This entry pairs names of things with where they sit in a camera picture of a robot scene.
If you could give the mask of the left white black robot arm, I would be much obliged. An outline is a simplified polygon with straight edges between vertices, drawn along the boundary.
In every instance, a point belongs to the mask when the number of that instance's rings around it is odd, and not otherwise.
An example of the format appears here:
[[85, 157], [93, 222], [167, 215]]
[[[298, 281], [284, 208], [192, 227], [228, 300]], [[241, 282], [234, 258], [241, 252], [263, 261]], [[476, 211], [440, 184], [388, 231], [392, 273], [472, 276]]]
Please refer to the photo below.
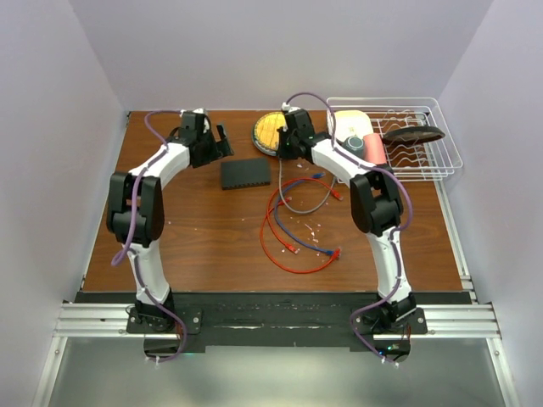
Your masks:
[[180, 172], [233, 155], [223, 125], [213, 125], [205, 109], [173, 110], [180, 124], [168, 137], [150, 124], [161, 110], [144, 116], [144, 124], [160, 147], [149, 159], [109, 179], [106, 226], [121, 245], [113, 266], [128, 259], [137, 284], [135, 319], [156, 332], [183, 331], [176, 316], [171, 286], [160, 257], [160, 238], [165, 227], [163, 190]]

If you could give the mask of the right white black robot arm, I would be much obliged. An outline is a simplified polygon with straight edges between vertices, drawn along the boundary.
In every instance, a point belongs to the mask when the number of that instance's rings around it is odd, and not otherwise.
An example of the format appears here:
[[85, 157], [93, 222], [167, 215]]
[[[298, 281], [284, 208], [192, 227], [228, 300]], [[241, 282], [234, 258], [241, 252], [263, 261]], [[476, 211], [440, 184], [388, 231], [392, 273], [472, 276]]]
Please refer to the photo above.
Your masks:
[[417, 307], [400, 248], [400, 217], [412, 212], [412, 204], [386, 163], [381, 136], [361, 111], [330, 113], [322, 132], [302, 108], [285, 103], [282, 113], [278, 157], [305, 159], [348, 185], [351, 216], [367, 236], [378, 275], [378, 300], [364, 310], [384, 331], [398, 332]]

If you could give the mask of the black network switch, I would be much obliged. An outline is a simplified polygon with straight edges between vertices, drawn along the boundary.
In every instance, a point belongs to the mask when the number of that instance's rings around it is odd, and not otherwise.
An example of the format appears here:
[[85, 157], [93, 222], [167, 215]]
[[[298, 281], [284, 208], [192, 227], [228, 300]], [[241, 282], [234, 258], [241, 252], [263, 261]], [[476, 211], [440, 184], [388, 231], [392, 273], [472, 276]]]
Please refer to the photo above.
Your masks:
[[234, 190], [271, 184], [271, 169], [266, 158], [240, 159], [221, 164], [221, 189]]

